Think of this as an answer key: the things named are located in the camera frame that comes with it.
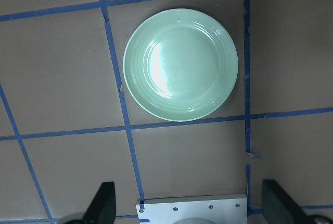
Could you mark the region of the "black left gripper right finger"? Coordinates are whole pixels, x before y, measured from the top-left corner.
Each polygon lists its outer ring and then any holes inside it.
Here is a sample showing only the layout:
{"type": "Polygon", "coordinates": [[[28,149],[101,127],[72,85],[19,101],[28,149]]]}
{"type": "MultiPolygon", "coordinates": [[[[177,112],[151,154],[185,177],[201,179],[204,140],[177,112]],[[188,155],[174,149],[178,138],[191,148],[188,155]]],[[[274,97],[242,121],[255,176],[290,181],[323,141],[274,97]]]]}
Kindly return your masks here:
{"type": "Polygon", "coordinates": [[[262,181],[262,214],[267,223],[315,223],[275,181],[262,181]]]}

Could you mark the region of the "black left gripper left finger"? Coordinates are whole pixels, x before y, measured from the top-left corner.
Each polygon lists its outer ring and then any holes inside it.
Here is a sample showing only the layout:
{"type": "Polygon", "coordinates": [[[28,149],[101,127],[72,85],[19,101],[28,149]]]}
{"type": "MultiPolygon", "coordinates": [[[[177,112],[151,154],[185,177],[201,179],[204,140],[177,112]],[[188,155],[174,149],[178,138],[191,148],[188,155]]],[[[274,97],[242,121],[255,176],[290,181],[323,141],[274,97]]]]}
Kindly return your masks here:
{"type": "Polygon", "coordinates": [[[114,182],[103,182],[83,216],[84,223],[112,224],[116,219],[114,182]]]}

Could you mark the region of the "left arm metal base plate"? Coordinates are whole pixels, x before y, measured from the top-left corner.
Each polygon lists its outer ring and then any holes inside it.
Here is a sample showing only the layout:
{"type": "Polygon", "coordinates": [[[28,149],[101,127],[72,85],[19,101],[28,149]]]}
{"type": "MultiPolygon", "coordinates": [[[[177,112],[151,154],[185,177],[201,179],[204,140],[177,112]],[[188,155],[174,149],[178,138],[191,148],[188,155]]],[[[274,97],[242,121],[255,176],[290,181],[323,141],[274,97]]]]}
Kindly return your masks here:
{"type": "Polygon", "coordinates": [[[138,201],[140,223],[247,223],[245,194],[157,198],[138,201]]]}

